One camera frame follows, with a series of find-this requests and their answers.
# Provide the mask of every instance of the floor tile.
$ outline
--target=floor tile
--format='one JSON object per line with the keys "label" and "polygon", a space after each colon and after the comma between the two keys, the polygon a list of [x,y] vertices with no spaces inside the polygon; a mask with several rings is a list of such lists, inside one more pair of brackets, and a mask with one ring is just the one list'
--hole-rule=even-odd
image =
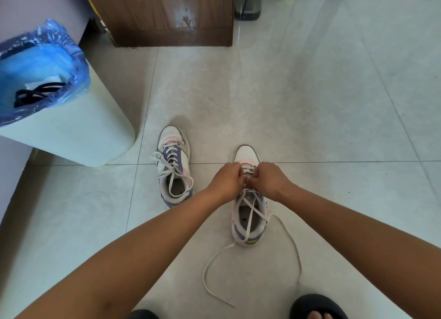
{"label": "floor tile", "polygon": [[441,162],[422,162],[432,188],[438,197],[438,202],[441,204]]}
{"label": "floor tile", "polygon": [[123,235],[135,165],[28,166],[0,228],[0,318]]}
{"label": "floor tile", "polygon": [[[196,192],[221,166],[190,166]],[[279,166],[306,189],[441,246],[441,210],[418,162]],[[140,165],[138,174],[128,229],[163,210],[157,207],[157,184],[150,189],[156,182],[154,166]],[[210,289],[236,308],[207,294],[205,265],[233,241],[227,204],[208,218],[137,308],[149,308],[162,318],[287,318],[296,297],[319,292],[338,302],[350,318],[409,318],[295,214],[273,201],[268,207],[283,218],[299,247],[304,269],[300,287],[295,287],[299,269],[293,245],[272,219],[259,246],[229,249],[208,270]]]}
{"label": "floor tile", "polygon": [[440,0],[347,3],[419,158],[441,160]]}
{"label": "floor tile", "polygon": [[193,163],[240,143],[273,162],[417,160],[345,0],[264,1],[232,48],[159,49],[140,163],[169,123]]}
{"label": "floor tile", "polygon": [[[121,107],[136,133],[132,148],[109,164],[137,164],[157,48],[116,48],[105,34],[91,35],[89,39],[82,41],[81,46],[87,60]],[[36,157],[30,160],[30,164],[76,165],[73,161],[45,151],[39,151]]]}

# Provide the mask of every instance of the hand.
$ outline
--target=hand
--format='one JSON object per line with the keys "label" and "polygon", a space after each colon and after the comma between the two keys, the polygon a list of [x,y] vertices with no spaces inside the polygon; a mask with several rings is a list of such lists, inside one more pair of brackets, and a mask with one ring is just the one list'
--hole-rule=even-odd
{"label": "hand", "polygon": [[239,162],[227,163],[213,177],[207,190],[218,196],[221,205],[236,198],[245,185],[245,175]]}
{"label": "hand", "polygon": [[246,180],[246,184],[276,202],[281,201],[284,192],[300,189],[288,180],[277,165],[270,162],[261,162],[254,171],[253,177]]}

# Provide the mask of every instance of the clear plastic bottle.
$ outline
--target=clear plastic bottle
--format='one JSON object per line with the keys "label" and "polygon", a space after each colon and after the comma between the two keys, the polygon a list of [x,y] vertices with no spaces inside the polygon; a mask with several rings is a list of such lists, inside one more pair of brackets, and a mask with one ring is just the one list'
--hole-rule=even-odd
{"label": "clear plastic bottle", "polygon": [[241,21],[255,21],[262,11],[263,0],[235,0],[234,17]]}

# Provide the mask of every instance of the wooden cabinet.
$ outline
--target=wooden cabinet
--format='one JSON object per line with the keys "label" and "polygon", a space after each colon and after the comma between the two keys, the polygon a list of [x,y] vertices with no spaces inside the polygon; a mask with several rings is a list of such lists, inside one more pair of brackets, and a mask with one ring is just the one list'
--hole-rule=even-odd
{"label": "wooden cabinet", "polygon": [[119,46],[231,46],[233,0],[90,0]]}

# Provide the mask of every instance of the white sneaker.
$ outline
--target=white sneaker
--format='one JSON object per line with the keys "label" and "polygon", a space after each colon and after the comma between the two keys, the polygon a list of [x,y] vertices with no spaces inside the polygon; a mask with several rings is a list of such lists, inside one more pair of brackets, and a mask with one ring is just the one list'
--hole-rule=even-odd
{"label": "white sneaker", "polygon": [[159,135],[157,161],[159,190],[164,203],[174,207],[195,194],[190,176],[190,145],[185,134],[176,126],[166,126]]}
{"label": "white sneaker", "polygon": [[[231,162],[239,162],[245,175],[251,177],[260,161],[256,151],[249,145],[240,145],[233,153]],[[265,198],[256,190],[244,188],[233,201],[232,233],[238,244],[254,246],[263,237],[267,219]]]}

